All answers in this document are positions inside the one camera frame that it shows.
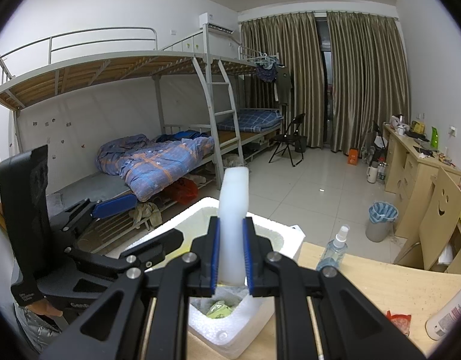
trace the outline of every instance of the blue striped trash bag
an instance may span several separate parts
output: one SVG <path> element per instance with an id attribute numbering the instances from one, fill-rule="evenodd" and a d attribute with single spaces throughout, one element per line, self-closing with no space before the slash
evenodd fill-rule
<path id="1" fill-rule="evenodd" d="M 372 223 L 393 222 L 398 214 L 397 208 L 387 202 L 375 202 L 369 207 L 369 220 Z"/>

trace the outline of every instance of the plaid blanket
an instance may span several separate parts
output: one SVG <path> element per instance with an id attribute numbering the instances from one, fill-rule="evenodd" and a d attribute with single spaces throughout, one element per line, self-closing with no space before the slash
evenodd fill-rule
<path id="1" fill-rule="evenodd" d="M 262 132 L 268 128 L 277 126 L 283 119 L 283 116 L 276 110 L 244 108 L 237 114 L 239 121 L 239 130 L 242 132 Z M 232 116 L 228 119 L 217 123 L 218 130 L 234 131 L 234 122 Z"/>
<path id="2" fill-rule="evenodd" d="M 134 195 L 145 202 L 189 173 L 213 149 L 212 137 L 157 143 L 139 134 L 102 145 L 95 166 L 109 175 L 121 176 Z"/>

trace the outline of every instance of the bed ladder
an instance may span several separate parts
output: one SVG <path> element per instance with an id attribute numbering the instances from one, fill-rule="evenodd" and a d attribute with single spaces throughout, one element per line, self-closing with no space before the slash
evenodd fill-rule
<path id="1" fill-rule="evenodd" d="M 199 80 L 201 82 L 204 95 L 207 101 L 207 109 L 209 111 L 209 118 L 210 118 L 210 132 L 212 138 L 214 138 L 214 164 L 215 164 L 215 175 L 216 175 L 216 182 L 217 187 L 220 189 L 222 185 L 222 180 L 224 179 L 224 164 L 222 162 L 222 150 L 226 148 L 228 145 L 232 145 L 233 143 L 237 143 L 237 149 L 239 152 L 239 159 L 241 163 L 244 163 L 244 155 L 242 151 L 242 141 L 241 141 L 241 132 L 239 130 L 239 122 L 237 120 L 237 108 L 235 106 L 235 98 L 234 98 L 234 90 L 232 89 L 231 81 L 229 80 L 229 76 L 227 75 L 226 69 L 224 68 L 224 64 L 219 59 L 218 66 L 220 70 L 220 74 L 224 78 L 224 82 L 214 82 L 212 81 L 212 58 L 209 54 L 205 54 L 203 58 L 206 64 L 206 76 L 204 77 L 202 70 L 200 68 L 199 62 L 196 57 L 192 59 L 194 64 L 194 68 L 197 72 Z M 214 85 L 227 85 L 227 89 L 229 91 L 229 99 L 230 99 L 230 110 L 215 112 L 214 111 Z M 235 137 L 229 139 L 225 142 L 219 143 L 219 135 L 217 131 L 217 122 L 215 121 L 216 116 L 221 115 L 230 115 L 233 116 L 234 121 L 234 130 L 235 130 Z"/>

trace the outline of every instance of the table top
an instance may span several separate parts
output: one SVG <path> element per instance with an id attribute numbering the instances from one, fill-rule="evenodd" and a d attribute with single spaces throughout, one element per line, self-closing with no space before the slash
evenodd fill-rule
<path id="1" fill-rule="evenodd" d="M 389 124 L 384 124 L 384 128 L 406 147 L 407 151 L 411 153 L 417 162 L 435 168 L 443 167 L 446 172 L 455 173 L 461 176 L 461 170 L 458 167 L 446 165 L 440 162 L 437 157 L 419 158 L 419 153 L 414 149 L 414 146 L 419 146 L 419 144 L 414 141 L 414 138 L 408 137 L 407 135 L 398 135 Z"/>
<path id="2" fill-rule="evenodd" d="M 323 250 L 323 247 L 304 243 L 299 265 L 315 268 Z M 431 352 L 436 341 L 429 338 L 424 326 L 428 318 L 461 289 L 461 274 L 423 271 L 352 255 L 344 256 L 340 270 L 383 313 L 390 310 L 393 314 L 411 314 L 410 339 L 425 354 Z M 187 345 L 188 359 L 225 359 L 190 333 Z M 275 358 L 275 320 L 272 317 L 239 359 Z"/>

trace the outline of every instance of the black robotic device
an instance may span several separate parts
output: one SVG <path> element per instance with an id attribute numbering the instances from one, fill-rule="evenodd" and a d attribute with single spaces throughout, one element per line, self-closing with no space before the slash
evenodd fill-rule
<path id="1" fill-rule="evenodd" d="M 190 252 L 145 271 L 180 247 L 181 232 L 170 230 L 119 259 L 84 252 L 75 241 L 94 203 L 84 200 L 49 221 L 46 186 L 46 146 L 0 166 L 4 217 L 20 267 L 13 295 L 24 306 L 45 297 L 73 321 L 40 358 L 185 359 L 189 297 L 211 297 L 217 285 L 218 218 Z M 339 271 L 302 268 L 274 252 L 251 218 L 243 220 L 243 232 L 249 292 L 275 299 L 278 360 L 318 360 L 315 334 L 326 360 L 425 359 Z"/>

